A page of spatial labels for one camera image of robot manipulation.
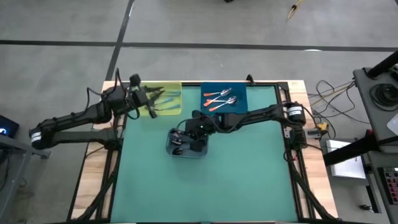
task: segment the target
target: green tabletop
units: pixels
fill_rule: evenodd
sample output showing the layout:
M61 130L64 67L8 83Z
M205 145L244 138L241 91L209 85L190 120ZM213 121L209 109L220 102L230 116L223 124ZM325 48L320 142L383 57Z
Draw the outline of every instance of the green tabletop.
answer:
M277 103L274 88L247 87L249 110ZM200 108L199 86L183 86L182 95L178 116L128 120L111 221L296 221L280 124L213 134L202 159L172 157L167 132Z

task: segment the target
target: yellow tray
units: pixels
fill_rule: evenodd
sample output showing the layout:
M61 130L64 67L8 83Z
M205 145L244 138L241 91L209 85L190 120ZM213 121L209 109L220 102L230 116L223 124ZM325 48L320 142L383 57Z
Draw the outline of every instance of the yellow tray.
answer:
M176 82L176 81L162 81L162 82L151 82L151 81L146 81L146 82L141 82L141 86L148 86L148 87L160 87L162 86L163 89L165 90L165 93L163 93L156 101L161 102L166 100L167 98L173 98L173 101L167 102L167 103L161 103L159 105L155 105L155 112L157 115L178 115L182 111L182 85L181 82ZM181 94L178 96L169 96L167 91L179 91ZM168 108L171 106L175 105L180 105L179 108L174 108L170 110L161 110L162 108ZM139 108L139 112L141 116L149 116L148 110L146 109L145 106L142 106Z

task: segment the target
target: translucent yellow container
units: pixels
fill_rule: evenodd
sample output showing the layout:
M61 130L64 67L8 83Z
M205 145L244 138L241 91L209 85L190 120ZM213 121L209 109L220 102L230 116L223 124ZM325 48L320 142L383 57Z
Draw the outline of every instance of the translucent yellow container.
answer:
M151 88L163 87L161 90L165 90L163 94L155 101L155 112L159 115L178 115L182 111L182 85L181 82L176 81L161 81L161 82L141 82L141 86L148 86ZM148 99L154 94L154 92L147 93ZM149 112L145 106L139 108L141 116L149 116Z

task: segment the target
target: dark blue tray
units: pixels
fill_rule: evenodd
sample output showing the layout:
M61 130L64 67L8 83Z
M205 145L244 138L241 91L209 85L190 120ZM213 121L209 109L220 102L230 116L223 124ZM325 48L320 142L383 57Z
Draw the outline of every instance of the dark blue tray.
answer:
M234 105L224 105L217 110L210 112L209 109L220 104L222 102L214 102L209 106L205 107L207 99L214 99L219 95L213 96L203 96L204 93L215 93L222 91L227 88L232 88L232 92L228 96L222 96L217 100L227 100L231 96L236 96L236 103ZM201 93L200 93L200 109L205 114L214 114L214 113L236 113L241 114L248 111L248 98L246 95L246 84L245 83L233 83L233 82L205 82L201 84Z

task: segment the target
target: concrete floor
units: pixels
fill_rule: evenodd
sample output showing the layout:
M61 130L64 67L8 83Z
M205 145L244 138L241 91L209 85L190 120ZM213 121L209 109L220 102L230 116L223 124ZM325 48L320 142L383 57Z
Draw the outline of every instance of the concrete floor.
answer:
M127 3L1 1L0 39L115 42ZM124 42L396 47L398 6L394 0L306 0L286 22L294 3L136 0ZM21 124L18 139L28 143L27 130L45 118L82 110L85 87L100 90L113 50L0 45L1 114ZM307 91L314 93L319 80L332 85L348 82L354 69L372 67L389 54L123 47L116 66L125 80L133 73L139 73L143 80L239 80L250 73L256 80L304 80ZM348 114L367 121L358 91L353 88L349 92L356 109ZM351 106L345 97L337 99L335 105L341 110ZM370 128L344 116L330 121L341 138L360 137ZM35 158L26 173L29 184L18 195L13 217L27 218L28 223L64 221L84 151L84 144L70 144L53 148L47 161ZM363 183L330 180L340 218L388 223L385 212L373 214L358 209L359 204L369 203Z

